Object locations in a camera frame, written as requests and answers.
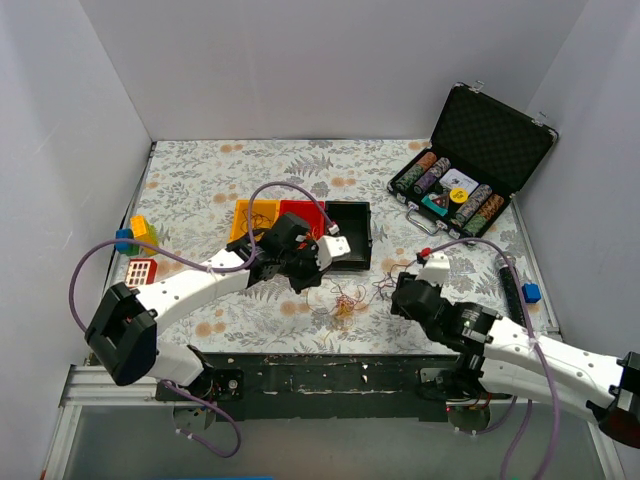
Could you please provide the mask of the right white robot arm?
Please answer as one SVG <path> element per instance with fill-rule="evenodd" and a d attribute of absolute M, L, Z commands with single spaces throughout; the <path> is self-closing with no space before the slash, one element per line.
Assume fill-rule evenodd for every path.
<path fill-rule="evenodd" d="M 459 354 L 452 373 L 464 397 L 500 393 L 547 403 L 594 423 L 610 439 L 639 446 L 639 355 L 597 354 L 471 302 L 452 303 L 416 275 L 401 274 L 392 313 L 420 325 L 429 340 Z"/>

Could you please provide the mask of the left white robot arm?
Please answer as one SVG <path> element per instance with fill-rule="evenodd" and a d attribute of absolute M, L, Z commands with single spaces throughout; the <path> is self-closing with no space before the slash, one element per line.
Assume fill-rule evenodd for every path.
<path fill-rule="evenodd" d="M 118 386 L 151 376 L 177 384 L 190 399 L 203 399 L 213 386 L 204 357 L 193 347 L 161 342 L 160 334 L 200 307 L 277 275 L 288 278 L 295 292 L 318 286 L 333 261 L 348 251 L 344 237 L 312 239 L 304 220 L 286 214 L 255 246 L 237 240 L 164 280 L 110 287 L 85 340 Z"/>

